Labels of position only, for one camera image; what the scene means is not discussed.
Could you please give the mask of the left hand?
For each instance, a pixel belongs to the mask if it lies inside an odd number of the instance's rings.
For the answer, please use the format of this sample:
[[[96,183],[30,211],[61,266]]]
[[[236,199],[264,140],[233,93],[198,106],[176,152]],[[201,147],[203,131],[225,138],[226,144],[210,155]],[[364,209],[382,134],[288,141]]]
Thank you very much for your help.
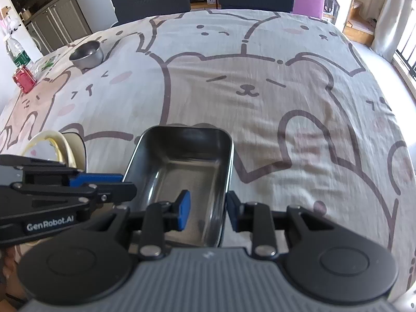
[[[18,280],[15,257],[16,249],[14,246],[5,250],[2,273],[6,278],[6,294],[21,299],[24,298],[25,295]]]

